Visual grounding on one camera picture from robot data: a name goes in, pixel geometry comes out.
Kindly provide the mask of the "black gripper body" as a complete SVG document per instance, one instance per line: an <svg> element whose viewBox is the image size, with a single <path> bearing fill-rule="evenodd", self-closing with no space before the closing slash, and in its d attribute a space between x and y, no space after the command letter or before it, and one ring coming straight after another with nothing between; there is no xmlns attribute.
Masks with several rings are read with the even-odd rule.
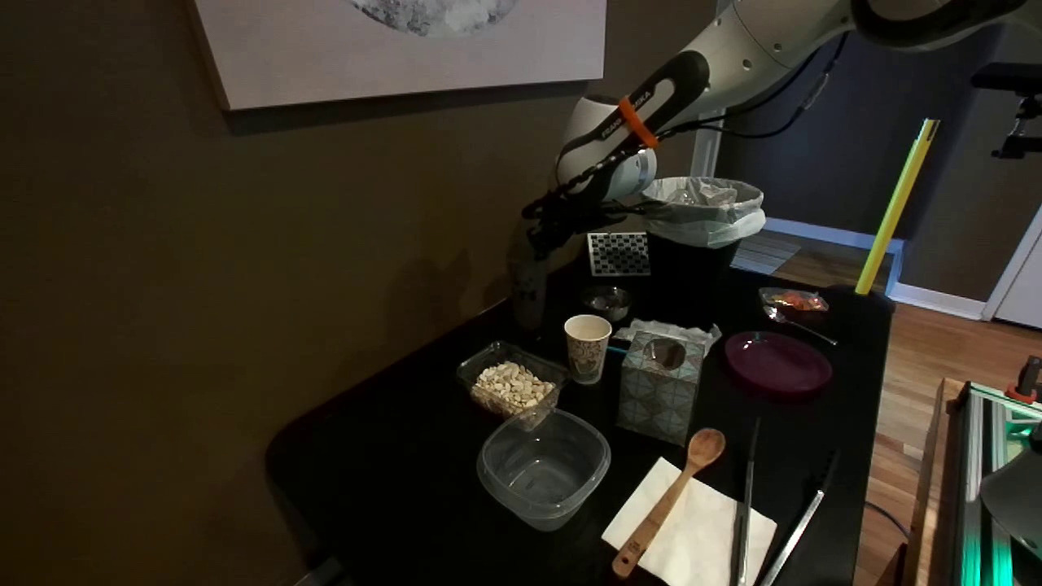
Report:
<svg viewBox="0 0 1042 586"><path fill-rule="evenodd" d="M611 179L614 169L589 169L533 198L522 212L528 245L548 257L573 235L602 229L640 207L640 198L633 191L614 191Z"/></svg>

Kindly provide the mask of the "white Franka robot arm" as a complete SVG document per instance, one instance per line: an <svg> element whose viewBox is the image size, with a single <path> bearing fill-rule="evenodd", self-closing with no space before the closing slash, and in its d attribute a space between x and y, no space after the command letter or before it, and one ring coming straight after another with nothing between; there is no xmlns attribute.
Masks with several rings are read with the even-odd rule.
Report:
<svg viewBox="0 0 1042 586"><path fill-rule="evenodd" d="M565 131L555 187L526 212L552 254L580 230L646 214L656 237L730 248L766 229L762 195L682 205L698 179L658 177L658 147L781 88L822 45L860 33L900 53L944 48L985 27L1039 27L1039 0L730 0L688 45L619 97L582 94Z"/></svg>

